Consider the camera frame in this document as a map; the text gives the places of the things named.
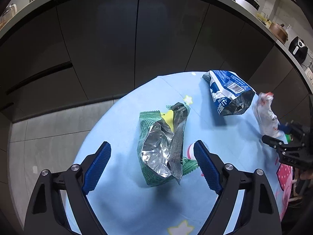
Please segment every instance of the white plastic bag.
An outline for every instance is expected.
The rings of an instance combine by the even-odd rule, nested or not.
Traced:
[[[274,138],[279,137],[282,133],[278,130],[277,116],[271,110],[273,93],[260,93],[256,103],[252,106],[253,113],[258,121],[260,131],[263,135]]]

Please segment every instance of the air fryer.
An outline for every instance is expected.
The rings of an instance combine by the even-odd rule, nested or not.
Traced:
[[[288,50],[295,57],[299,64],[302,64],[305,61],[306,55],[308,53],[308,47],[299,37],[296,37],[292,40]]]

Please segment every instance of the silver foil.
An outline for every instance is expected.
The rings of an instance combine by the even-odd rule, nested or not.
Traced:
[[[141,151],[142,161],[163,178],[172,175],[167,167],[170,157],[171,141],[174,137],[171,128],[162,118],[155,122],[146,138]]]
[[[183,175],[183,136],[189,110],[179,102],[171,110],[174,133],[163,118],[155,122],[143,144],[141,159],[157,175],[173,176],[179,183]]]
[[[179,102],[173,105],[171,110],[174,111],[174,138],[171,143],[171,152],[168,162],[173,177],[180,183],[180,179],[183,176],[183,142],[188,110]]]

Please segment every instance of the pink polka dot pattern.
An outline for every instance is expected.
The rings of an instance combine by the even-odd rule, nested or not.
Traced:
[[[289,165],[281,164],[277,171],[277,178],[279,180],[279,184],[281,185],[281,189],[284,191],[286,182],[289,174],[291,174],[292,167]]]

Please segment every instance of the green snack bag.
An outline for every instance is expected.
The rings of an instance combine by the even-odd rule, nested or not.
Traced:
[[[175,178],[178,183],[198,167],[196,160],[183,157],[183,131],[189,107],[182,103],[169,106],[168,113],[141,112],[141,133],[137,154],[142,174],[149,186]]]

